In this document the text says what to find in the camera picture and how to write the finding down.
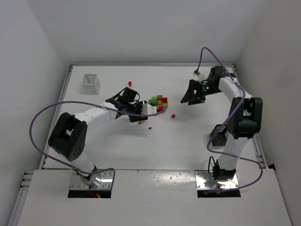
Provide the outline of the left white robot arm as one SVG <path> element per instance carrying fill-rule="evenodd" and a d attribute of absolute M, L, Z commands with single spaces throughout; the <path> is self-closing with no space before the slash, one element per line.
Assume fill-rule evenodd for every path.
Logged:
<path fill-rule="evenodd" d="M 84 178 L 89 178 L 96 166 L 84 153 L 87 131 L 102 123 L 122 116 L 121 112 L 129 113 L 130 122 L 147 120 L 152 110 L 147 101 L 136 100 L 139 94 L 124 88 L 115 96 L 108 98 L 101 107 L 94 107 L 82 113 L 60 115 L 48 140 L 48 145 L 62 155 L 72 167 Z"/>

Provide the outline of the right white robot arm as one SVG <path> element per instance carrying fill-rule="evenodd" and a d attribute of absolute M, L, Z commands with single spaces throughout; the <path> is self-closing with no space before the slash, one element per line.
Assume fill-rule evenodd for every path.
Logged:
<path fill-rule="evenodd" d="M 223 124 L 212 134 L 209 144 L 226 127 L 228 138 L 224 150 L 209 171 L 213 180 L 229 181 L 234 178 L 237 162 L 244 146 L 261 130 L 263 100 L 248 94 L 234 74 L 222 66 L 211 68 L 204 80 L 189 81 L 188 89 L 181 103 L 195 105 L 204 103 L 206 96 L 223 93 L 231 103 L 230 112 Z"/>

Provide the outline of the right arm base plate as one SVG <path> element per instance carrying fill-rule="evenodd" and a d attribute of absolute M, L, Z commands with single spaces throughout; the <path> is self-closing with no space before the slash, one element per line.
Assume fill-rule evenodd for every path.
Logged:
<path fill-rule="evenodd" d="M 196 186 L 199 191 L 207 190 L 229 190 L 239 187 L 237 175 L 229 180 L 214 180 L 205 170 L 195 171 Z"/>

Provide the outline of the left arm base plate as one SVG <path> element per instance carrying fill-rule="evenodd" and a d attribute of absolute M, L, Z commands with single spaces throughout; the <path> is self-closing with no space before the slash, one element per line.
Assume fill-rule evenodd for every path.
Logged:
<path fill-rule="evenodd" d="M 73 172 L 70 181 L 70 190 L 72 191 L 109 191 L 112 189 L 115 179 L 113 170 L 106 170 L 92 175 L 90 179 L 84 178 L 77 172 Z"/>

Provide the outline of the lego brick cluster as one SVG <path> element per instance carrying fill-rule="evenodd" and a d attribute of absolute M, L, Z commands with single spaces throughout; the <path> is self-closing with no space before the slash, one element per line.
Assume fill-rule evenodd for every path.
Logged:
<path fill-rule="evenodd" d="M 149 104 L 159 103 L 159 105 L 155 105 L 157 112 L 161 112 L 164 108 L 168 108 L 168 98 L 163 95 L 153 96 L 148 101 Z"/>

